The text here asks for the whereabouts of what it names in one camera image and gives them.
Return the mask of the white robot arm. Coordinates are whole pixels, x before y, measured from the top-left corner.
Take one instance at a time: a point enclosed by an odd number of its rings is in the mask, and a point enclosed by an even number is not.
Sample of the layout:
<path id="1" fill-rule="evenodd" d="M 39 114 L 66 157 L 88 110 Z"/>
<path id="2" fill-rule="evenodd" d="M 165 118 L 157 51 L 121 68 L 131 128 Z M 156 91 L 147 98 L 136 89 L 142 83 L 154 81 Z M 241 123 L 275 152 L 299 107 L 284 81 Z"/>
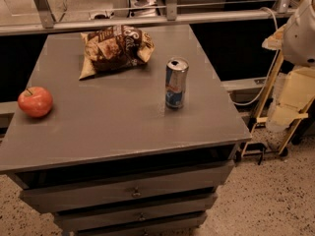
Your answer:
<path id="1" fill-rule="evenodd" d="M 283 57 L 299 66 L 315 66 L 315 0 L 303 0 L 283 30 Z"/>

